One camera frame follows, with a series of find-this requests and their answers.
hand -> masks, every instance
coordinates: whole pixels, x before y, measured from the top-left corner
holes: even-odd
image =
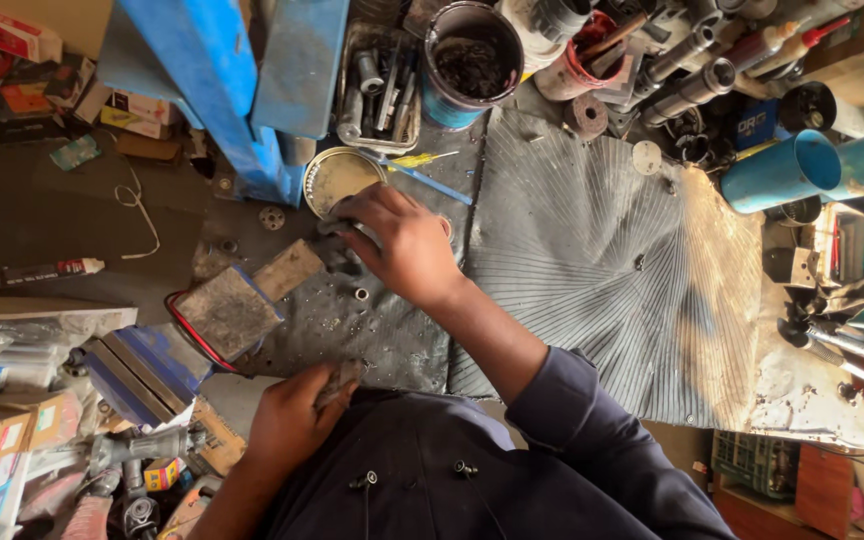
[[[332,433],[358,387],[357,381],[350,381],[317,414],[313,404],[335,369],[319,363],[266,388],[242,461],[255,464],[259,471],[287,476],[308,460]]]
[[[375,231],[381,250],[359,230],[342,237],[387,288],[420,309],[435,308],[466,280],[455,263],[443,218],[409,195],[374,183],[341,202],[334,214]]]

dark blue shirt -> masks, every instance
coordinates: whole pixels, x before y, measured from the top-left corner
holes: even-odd
[[[530,449],[470,399],[361,389],[256,537],[735,538],[581,355],[551,348],[506,419]]]

red paint can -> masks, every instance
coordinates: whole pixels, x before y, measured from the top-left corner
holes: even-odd
[[[569,101],[588,91],[604,88],[608,83],[616,80],[625,66],[625,55],[608,68],[605,78],[597,79],[582,68],[577,49],[602,42],[617,28],[615,20],[604,12],[593,9],[591,19],[569,40],[565,52],[551,65],[535,72],[533,76],[535,86],[542,96],[549,101]]]

white string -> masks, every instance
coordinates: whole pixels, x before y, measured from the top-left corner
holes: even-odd
[[[103,132],[106,132],[109,137],[112,138],[116,143],[119,141],[118,137],[115,136],[115,133],[108,129],[102,129]],[[143,257],[149,257],[151,254],[159,251],[159,248],[162,246],[162,243],[159,241],[159,232],[156,230],[156,226],[152,223],[152,218],[149,217],[149,212],[145,210],[145,204],[142,203],[142,183],[138,180],[138,176],[136,175],[136,169],[133,168],[132,164],[129,162],[129,158],[126,155],[122,155],[122,159],[125,161],[128,166],[128,172],[131,173],[132,179],[135,180],[135,187],[138,190],[133,191],[131,187],[124,185],[122,183],[115,186],[115,200],[119,202],[123,207],[129,207],[134,209],[138,207],[138,210],[142,211],[142,216],[145,217],[145,222],[149,224],[149,230],[151,231],[151,235],[155,237],[155,247],[149,252],[142,252],[137,254],[123,254],[122,259],[142,259]],[[119,196],[119,190],[126,190],[129,195],[132,196],[132,202],[125,202]]]

green crate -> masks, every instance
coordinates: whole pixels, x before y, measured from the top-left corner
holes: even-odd
[[[795,499],[799,443],[716,429],[712,470],[773,499]]]

